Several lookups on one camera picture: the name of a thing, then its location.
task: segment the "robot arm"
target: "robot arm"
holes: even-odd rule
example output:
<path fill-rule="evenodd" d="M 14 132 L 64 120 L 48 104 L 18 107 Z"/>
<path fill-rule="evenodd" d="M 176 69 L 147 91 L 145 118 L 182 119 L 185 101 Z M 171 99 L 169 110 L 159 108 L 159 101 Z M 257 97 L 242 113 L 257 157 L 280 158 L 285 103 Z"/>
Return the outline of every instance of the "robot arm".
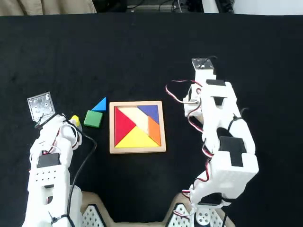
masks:
<path fill-rule="evenodd" d="M 82 143 L 78 117 L 68 124 L 62 115 L 56 115 L 40 130 L 40 136 L 30 149 L 31 170 L 28 181 L 28 200 L 23 227 L 69 227 L 67 218 L 58 219 L 67 213 L 70 193 L 70 173 L 73 151 Z M 81 226 L 80 206 L 82 192 L 75 186 L 71 197 L 70 217 L 75 226 Z"/>
<path fill-rule="evenodd" d="M 194 206 L 220 208 L 243 193 L 258 172 L 255 143 L 241 118 L 232 85 L 216 79 L 209 59 L 193 59 L 192 63 L 196 77 L 183 99 L 185 116 L 194 116 L 203 124 L 202 149 L 211 159 L 186 196 Z M 218 128 L 225 128 L 231 136 L 218 136 Z"/>

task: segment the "black table surface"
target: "black table surface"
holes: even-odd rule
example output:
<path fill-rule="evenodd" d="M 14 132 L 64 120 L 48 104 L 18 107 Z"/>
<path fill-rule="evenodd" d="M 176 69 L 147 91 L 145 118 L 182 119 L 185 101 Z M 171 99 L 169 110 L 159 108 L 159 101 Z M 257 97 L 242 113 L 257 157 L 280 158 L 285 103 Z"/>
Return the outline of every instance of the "black table surface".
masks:
<path fill-rule="evenodd" d="M 256 143 L 259 173 L 225 211 L 237 226 L 289 226 L 302 201 L 303 17 L 99 14 L 0 17 L 0 226 L 20 226 L 27 206 L 34 129 L 26 98 L 50 91 L 57 112 L 77 114 L 107 96 L 162 100 L 167 152 L 110 155 L 108 113 L 84 127 L 98 149 L 79 176 L 114 221 L 161 221 L 173 199 L 204 171 L 200 134 L 165 93 L 193 79 L 191 58 L 218 56 Z M 171 85 L 181 98 L 189 84 Z M 74 152 L 73 177 L 91 144 Z"/>

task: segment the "wooden frame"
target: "wooden frame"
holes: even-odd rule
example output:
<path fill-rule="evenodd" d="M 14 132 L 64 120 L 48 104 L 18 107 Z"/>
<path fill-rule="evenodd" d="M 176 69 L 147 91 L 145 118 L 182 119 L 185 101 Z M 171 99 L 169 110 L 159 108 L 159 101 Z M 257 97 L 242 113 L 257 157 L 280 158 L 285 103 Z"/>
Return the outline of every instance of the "wooden frame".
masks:
<path fill-rule="evenodd" d="M 143 147 L 143 148 L 115 148 L 115 106 L 138 106 L 138 105 L 157 105 L 160 126 L 160 147 Z M 165 152 L 165 131 L 163 120 L 162 101 L 140 101 L 140 102 L 113 102 L 109 103 L 109 153 L 110 154 L 129 154 L 129 153 L 149 153 L 149 152 Z"/>

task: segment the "blue triangle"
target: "blue triangle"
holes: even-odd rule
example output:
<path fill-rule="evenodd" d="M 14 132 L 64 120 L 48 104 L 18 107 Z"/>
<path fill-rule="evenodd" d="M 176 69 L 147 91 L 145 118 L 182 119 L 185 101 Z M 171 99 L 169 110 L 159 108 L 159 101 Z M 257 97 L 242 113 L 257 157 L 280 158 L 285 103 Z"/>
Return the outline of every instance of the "blue triangle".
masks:
<path fill-rule="evenodd" d="M 101 100 L 94 108 L 91 109 L 96 112 L 104 112 L 106 111 L 106 97 Z"/>

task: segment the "green square block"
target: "green square block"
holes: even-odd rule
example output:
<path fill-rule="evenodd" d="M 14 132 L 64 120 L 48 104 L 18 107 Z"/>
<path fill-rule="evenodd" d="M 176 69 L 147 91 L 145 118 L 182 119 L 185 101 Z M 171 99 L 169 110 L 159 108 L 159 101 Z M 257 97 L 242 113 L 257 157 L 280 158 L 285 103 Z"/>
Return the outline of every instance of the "green square block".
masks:
<path fill-rule="evenodd" d="M 99 128 L 102 120 L 102 116 L 103 114 L 100 112 L 88 110 L 84 120 L 84 125 L 94 128 Z"/>

